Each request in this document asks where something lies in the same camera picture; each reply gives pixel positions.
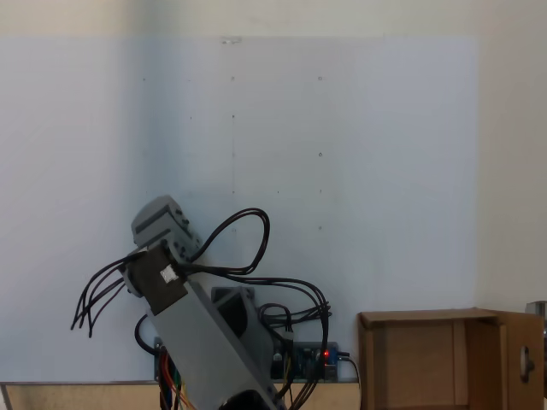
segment white board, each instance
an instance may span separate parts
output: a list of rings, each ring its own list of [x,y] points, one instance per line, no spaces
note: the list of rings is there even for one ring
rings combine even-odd
[[[203,238],[265,209],[256,275],[316,284],[329,339],[354,354],[362,310],[472,306],[476,81],[464,37],[3,38],[0,381],[152,378],[132,334],[144,301],[122,292],[92,339],[69,326],[164,193]],[[241,221],[208,262],[250,261],[261,234]],[[257,298],[309,306],[289,290]]]

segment cable bundle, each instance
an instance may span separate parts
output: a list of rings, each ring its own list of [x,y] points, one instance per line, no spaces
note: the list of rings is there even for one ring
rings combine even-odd
[[[95,322],[97,322],[97,318],[99,317],[101,312],[108,306],[108,304],[111,303],[112,300],[118,296],[118,294],[120,293],[120,291],[124,288],[126,284],[124,283],[123,278],[120,278],[115,280],[108,286],[106,286],[97,296],[93,297],[95,295],[95,292],[98,290],[99,286],[101,286],[101,284],[104,282],[104,280],[106,280],[106,278],[109,277],[112,273],[119,270],[127,262],[135,261],[142,255],[143,255],[142,253],[137,253],[137,254],[126,256],[125,258],[121,258],[120,260],[116,262],[112,262],[109,265],[105,266],[103,269],[101,269],[99,272],[95,273],[91,277],[90,281],[88,282],[87,286],[84,288],[81,296],[79,297],[78,306],[76,307],[76,313],[74,314],[74,320],[72,322],[72,325],[70,326],[70,330],[74,329],[74,327],[76,326],[76,323],[78,323],[78,320],[79,320],[79,328],[81,329],[81,327],[84,325],[85,316],[87,316],[87,322],[89,324],[89,337],[92,336],[93,326],[95,325]],[[95,287],[91,291],[91,294],[89,295],[89,299],[87,299],[87,291],[91,287],[91,284],[100,277],[101,279],[98,281],[98,283],[95,285]],[[97,302],[99,302],[102,298],[104,298],[108,293],[110,293],[112,290],[116,288],[117,288],[116,292],[103,304],[103,306],[99,309],[99,311],[95,315],[95,318],[91,319],[91,308]]]

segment electronic component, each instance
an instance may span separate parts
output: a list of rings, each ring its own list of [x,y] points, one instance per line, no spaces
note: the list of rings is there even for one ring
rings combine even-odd
[[[275,383],[283,383],[288,357],[282,346],[276,346],[270,377]],[[321,380],[326,383],[338,381],[338,344],[328,343],[324,352],[324,372]],[[296,360],[294,368],[294,383],[303,383],[309,379],[321,356],[321,344],[317,342],[294,342],[293,357]]]

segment box flap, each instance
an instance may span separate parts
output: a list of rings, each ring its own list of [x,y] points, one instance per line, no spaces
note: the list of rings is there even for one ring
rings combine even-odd
[[[495,319],[497,315],[491,311],[477,309],[447,309],[447,310],[414,310],[401,312],[363,312],[361,323],[365,327],[386,322],[404,322],[416,320],[453,320],[453,319]]]
[[[527,313],[494,313],[507,327],[509,410],[543,410],[544,319]]]

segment metal bracket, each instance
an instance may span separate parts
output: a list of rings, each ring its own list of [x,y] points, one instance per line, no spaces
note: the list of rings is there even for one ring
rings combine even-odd
[[[159,337],[154,338],[154,349],[163,347],[163,342]],[[160,380],[160,356],[154,356],[154,380]]]

